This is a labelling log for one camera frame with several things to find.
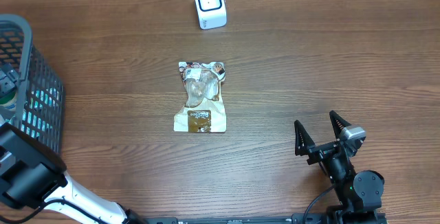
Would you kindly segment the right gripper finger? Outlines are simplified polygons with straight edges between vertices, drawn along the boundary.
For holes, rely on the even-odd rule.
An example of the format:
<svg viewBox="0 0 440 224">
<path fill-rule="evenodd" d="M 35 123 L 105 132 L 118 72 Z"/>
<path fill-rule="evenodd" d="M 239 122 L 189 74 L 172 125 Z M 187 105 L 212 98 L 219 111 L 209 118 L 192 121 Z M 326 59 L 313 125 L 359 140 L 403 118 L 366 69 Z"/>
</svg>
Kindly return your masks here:
<svg viewBox="0 0 440 224">
<path fill-rule="evenodd" d="M 339 140 L 347 140 L 347 128 L 349 128 L 351 124 L 339 116 L 335 111 L 330 111 L 329 117 L 335 137 Z"/>
<path fill-rule="evenodd" d="M 309 150 L 314 148 L 316 145 L 308 132 L 305 130 L 304 126 L 299 120 L 294 122 L 295 129 L 295 155 L 303 156 L 308 155 Z"/>
</svg>

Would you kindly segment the green lid jar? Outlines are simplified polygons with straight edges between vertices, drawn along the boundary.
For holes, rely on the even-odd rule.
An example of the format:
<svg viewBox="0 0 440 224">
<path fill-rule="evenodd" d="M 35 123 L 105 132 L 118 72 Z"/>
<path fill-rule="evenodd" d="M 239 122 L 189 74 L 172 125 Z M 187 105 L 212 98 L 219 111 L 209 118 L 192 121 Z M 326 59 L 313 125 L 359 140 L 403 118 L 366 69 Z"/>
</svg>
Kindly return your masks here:
<svg viewBox="0 0 440 224">
<path fill-rule="evenodd" d="M 1 106 L 9 111 L 15 111 L 17 107 L 17 92 L 13 91 L 1 97 Z"/>
</svg>

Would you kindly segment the teal snack packet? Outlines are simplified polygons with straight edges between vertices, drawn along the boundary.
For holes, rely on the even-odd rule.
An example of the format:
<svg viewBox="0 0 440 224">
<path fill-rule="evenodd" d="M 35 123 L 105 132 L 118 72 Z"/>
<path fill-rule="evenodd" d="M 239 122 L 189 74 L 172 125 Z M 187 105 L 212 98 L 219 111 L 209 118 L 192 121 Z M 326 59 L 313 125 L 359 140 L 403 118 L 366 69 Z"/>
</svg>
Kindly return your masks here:
<svg viewBox="0 0 440 224">
<path fill-rule="evenodd" d="M 56 115 L 60 113 L 60 93 L 55 88 L 33 90 L 25 103 L 21 130 L 33 138 L 59 136 Z"/>
</svg>

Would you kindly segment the brown beige snack pouch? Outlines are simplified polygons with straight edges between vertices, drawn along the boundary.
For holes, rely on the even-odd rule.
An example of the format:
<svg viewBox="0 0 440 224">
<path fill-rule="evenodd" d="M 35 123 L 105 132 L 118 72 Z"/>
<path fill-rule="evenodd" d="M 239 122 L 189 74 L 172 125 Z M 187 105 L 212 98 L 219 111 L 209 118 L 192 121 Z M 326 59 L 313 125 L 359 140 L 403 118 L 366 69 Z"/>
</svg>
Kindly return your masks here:
<svg viewBox="0 0 440 224">
<path fill-rule="evenodd" d="M 188 133 L 224 133 L 226 109 L 221 86 L 226 78 L 222 62 L 180 62 L 180 76 L 187 101 L 174 116 L 173 130 Z"/>
</svg>

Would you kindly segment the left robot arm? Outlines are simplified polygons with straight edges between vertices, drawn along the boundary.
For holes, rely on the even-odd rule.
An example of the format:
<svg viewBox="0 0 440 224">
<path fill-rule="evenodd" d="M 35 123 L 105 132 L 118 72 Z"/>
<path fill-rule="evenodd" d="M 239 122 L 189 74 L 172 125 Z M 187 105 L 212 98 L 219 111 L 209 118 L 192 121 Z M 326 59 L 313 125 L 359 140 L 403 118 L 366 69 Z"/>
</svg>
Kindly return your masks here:
<svg viewBox="0 0 440 224">
<path fill-rule="evenodd" d="M 25 104 L 18 110 L 16 126 L 1 125 L 1 147 L 15 161 L 1 167 L 1 202 L 14 209 L 29 207 L 64 214 L 80 223 L 144 223 L 145 220 L 116 202 L 92 193 L 67 173 L 58 153 L 44 145 L 46 132 L 61 124 L 62 93 L 26 88 Z"/>
</svg>

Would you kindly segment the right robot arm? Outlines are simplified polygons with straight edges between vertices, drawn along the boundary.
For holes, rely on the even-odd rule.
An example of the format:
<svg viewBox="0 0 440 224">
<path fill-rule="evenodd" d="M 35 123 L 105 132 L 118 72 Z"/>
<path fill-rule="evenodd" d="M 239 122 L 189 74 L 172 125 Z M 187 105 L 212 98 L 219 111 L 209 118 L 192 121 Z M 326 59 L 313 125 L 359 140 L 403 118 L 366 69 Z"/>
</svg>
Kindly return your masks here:
<svg viewBox="0 0 440 224">
<path fill-rule="evenodd" d="M 335 111 L 330 111 L 329 117 L 335 140 L 321 145 L 313 141 L 300 121 L 294 122 L 295 155 L 307 156 L 309 165 L 318 164 L 331 182 L 298 220 L 301 223 L 386 223 L 386 215 L 377 212 L 382 206 L 384 177 L 374 170 L 356 172 L 351 163 L 366 139 L 366 131 L 350 124 Z M 332 190 L 339 204 L 327 207 L 326 212 L 316 218 L 310 216 L 316 202 Z"/>
</svg>

